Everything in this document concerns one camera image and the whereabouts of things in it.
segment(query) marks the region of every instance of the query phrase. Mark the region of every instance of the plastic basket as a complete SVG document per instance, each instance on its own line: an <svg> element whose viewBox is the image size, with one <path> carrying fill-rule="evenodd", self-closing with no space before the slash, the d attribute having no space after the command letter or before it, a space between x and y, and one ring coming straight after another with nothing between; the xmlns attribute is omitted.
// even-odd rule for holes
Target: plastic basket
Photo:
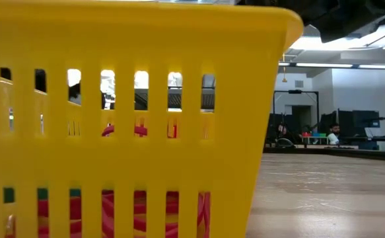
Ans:
<svg viewBox="0 0 385 238"><path fill-rule="evenodd" d="M37 188L48 189L50 237L69 236L70 188L81 189L83 238L102 234L103 189L115 192L115 237L133 237L134 190L147 191L148 238L164 237L167 191L180 195L179 237L196 237L200 192L211 193L210 237L244 237L277 60L301 32L297 15L274 8L0 0L0 67L12 71L15 115L7 133L0 91L0 237L4 187L15 190L18 238L38 236ZM48 79L40 135L38 68ZM77 110L67 105L69 68L82 71ZM116 131L108 138L101 137L101 69L116 73ZM132 133L137 70L150 75L145 138ZM184 79L176 139L167 138L170 71ZM211 115L199 109L204 73L217 80ZM80 136L68 136L72 113ZM203 138L205 117L212 129Z"/></svg>

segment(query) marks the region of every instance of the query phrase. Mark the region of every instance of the white wall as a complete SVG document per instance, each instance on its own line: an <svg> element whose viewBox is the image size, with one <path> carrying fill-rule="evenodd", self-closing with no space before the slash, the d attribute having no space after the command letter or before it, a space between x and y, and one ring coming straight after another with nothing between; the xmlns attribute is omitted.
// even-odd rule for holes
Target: white wall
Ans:
<svg viewBox="0 0 385 238"><path fill-rule="evenodd" d="M332 79L334 108L378 110L380 116L385 116L385 70L333 69ZM385 121L380 133L385 135ZM379 145L385 151L385 142Z"/></svg>
<svg viewBox="0 0 385 238"><path fill-rule="evenodd" d="M296 90L298 88L295 87L295 81L300 80L304 81L304 87L299 88L302 91L313 91L312 88L312 79L307 78L305 73L287 73L286 76L283 73L277 75L276 78L276 86L275 90ZM276 113L280 114L292 114L292 106L312 106L312 108L316 108L316 103L306 94L301 95L290 95L287 93L276 93L275 96L276 103Z"/></svg>

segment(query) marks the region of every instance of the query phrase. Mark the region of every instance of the yellow plastic basket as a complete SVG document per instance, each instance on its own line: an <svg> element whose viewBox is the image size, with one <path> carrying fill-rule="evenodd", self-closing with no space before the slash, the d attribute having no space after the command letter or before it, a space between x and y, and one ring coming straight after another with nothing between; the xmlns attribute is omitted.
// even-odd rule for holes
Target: yellow plastic basket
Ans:
<svg viewBox="0 0 385 238"><path fill-rule="evenodd" d="M103 189L115 192L115 237L133 237L134 190L147 191L147 238L164 237L167 191L180 193L179 237L196 237L199 192L211 193L210 237L244 237L277 60L301 32L297 15L274 8L0 0L0 67L12 71L15 115L8 132L9 99L0 91L0 238L3 187L15 190L17 238L38 235L37 188L48 189L50 237L69 237L70 188L81 188L83 238L102 235ZM48 80L42 99L33 90L38 68ZM67 104L69 68L82 71L77 109ZM100 136L102 69L116 73L108 138ZM145 138L132 133L137 70L150 75ZM184 79L177 114L166 108L171 71ZM213 114L200 113L204 73L217 80ZM80 136L68 136L71 116ZM171 118L176 139L167 138Z"/></svg>

